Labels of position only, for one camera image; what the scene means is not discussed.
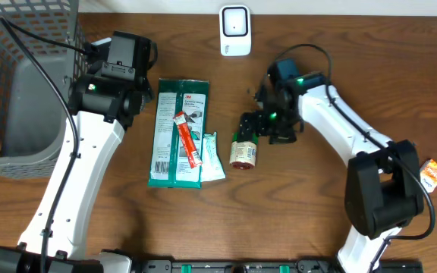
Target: green clip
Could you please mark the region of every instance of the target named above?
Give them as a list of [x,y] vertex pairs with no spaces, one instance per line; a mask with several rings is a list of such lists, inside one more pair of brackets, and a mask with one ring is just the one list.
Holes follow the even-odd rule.
[[289,265],[279,266],[279,273],[289,273]]
[[181,273],[191,273],[191,265],[182,265]]

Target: black camera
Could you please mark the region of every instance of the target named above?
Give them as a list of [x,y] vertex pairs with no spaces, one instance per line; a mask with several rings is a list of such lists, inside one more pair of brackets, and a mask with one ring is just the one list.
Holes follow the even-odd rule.
[[91,65],[72,84],[68,101],[71,114],[101,114],[105,122],[117,120],[127,129],[153,99],[147,71],[157,61],[156,44],[146,37],[115,31],[111,39],[86,43],[84,48],[90,52],[86,61]]

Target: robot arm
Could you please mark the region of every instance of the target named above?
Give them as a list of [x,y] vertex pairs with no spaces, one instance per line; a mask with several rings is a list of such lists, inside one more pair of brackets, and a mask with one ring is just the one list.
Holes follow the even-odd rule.
[[[334,86],[329,87],[332,97],[337,105],[352,120],[360,125],[370,136],[382,143],[385,147],[392,140],[374,130],[363,121],[337,93]],[[379,147],[375,146],[360,134],[338,111],[331,106],[325,95],[325,86],[316,86],[308,89],[308,92],[298,99],[298,112],[302,119],[317,129],[326,141],[335,149],[341,160],[348,165],[348,161],[359,152],[375,152]]]
[[[87,45],[94,65],[71,87],[69,112],[77,126],[79,150],[53,217],[47,256],[49,272],[129,272],[129,257],[103,252],[84,260],[90,214],[108,163],[124,133],[152,98],[146,77],[157,58],[156,44],[129,33]],[[149,61],[154,46],[155,59]],[[0,246],[0,272],[39,272],[42,231],[73,151],[67,121],[60,155],[38,210],[17,248]]]
[[[341,99],[336,88],[330,86],[329,91],[344,113],[366,132],[369,132],[371,137],[388,147],[388,143],[391,142],[390,138],[375,131],[362,120]],[[372,153],[379,150],[379,147],[365,140],[360,132],[331,106],[328,97],[325,96],[324,86],[308,89],[306,94],[299,96],[298,111],[305,122],[311,124],[325,137],[346,166],[348,166],[348,161],[356,157],[359,152]],[[398,234],[400,231],[400,227],[393,227],[372,240],[368,236],[360,234],[355,227],[351,227],[347,241],[337,255],[340,266],[345,273],[367,272],[370,263],[381,248],[383,240],[387,236]],[[376,261],[374,269],[378,267],[379,261]]]
[[[389,156],[395,154],[410,170],[416,170],[419,159],[415,148],[406,140],[394,143],[374,130],[341,99],[334,86],[329,86],[327,96],[324,76],[300,75],[292,59],[275,62],[268,75],[274,91],[259,88],[255,100],[262,110],[244,113],[238,142],[250,141],[248,132],[252,131],[269,136],[270,144],[292,143],[296,141],[293,126],[297,122],[300,132],[305,122],[315,127],[347,166],[345,209],[353,226],[337,255],[341,270],[365,273],[373,262],[373,268],[378,268],[379,261],[373,260],[384,240],[398,234],[423,211],[423,195],[415,180],[393,165]],[[384,149],[366,139],[330,98]],[[381,173],[392,174],[392,179],[381,183]]]

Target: white device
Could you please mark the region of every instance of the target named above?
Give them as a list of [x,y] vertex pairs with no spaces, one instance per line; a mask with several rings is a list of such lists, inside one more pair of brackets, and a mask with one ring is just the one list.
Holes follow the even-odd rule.
[[224,56],[249,55],[252,46],[250,11],[245,5],[220,9],[220,52]]

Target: white product label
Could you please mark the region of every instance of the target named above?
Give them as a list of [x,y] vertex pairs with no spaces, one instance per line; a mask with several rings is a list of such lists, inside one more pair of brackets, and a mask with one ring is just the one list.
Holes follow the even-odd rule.
[[[185,118],[190,130],[191,138],[195,144],[195,156],[200,156],[203,139],[203,116],[205,114],[206,96],[203,94],[183,94],[182,111],[185,113]],[[191,168],[188,161],[187,153],[180,140],[177,164],[176,164],[176,180],[198,182],[200,178],[200,168]]]
[[204,134],[202,152],[202,182],[224,179],[225,173],[217,156],[217,133]]
[[155,139],[152,144],[151,178],[167,180],[176,93],[160,93],[156,110]]
[[244,162],[256,165],[257,146],[252,142],[232,143],[230,164],[234,162]]
[[437,186],[431,178],[423,176],[423,174],[421,174],[421,184],[428,193],[432,193]]
[[184,115],[179,115],[179,116],[174,118],[174,122],[176,123],[176,125],[180,125],[180,124],[186,123],[187,119],[185,118]]
[[202,161],[202,160],[200,159],[200,155],[198,154],[197,151],[192,152],[192,153],[191,153],[191,156],[193,157],[193,160],[194,160],[195,162],[200,162],[200,161]]

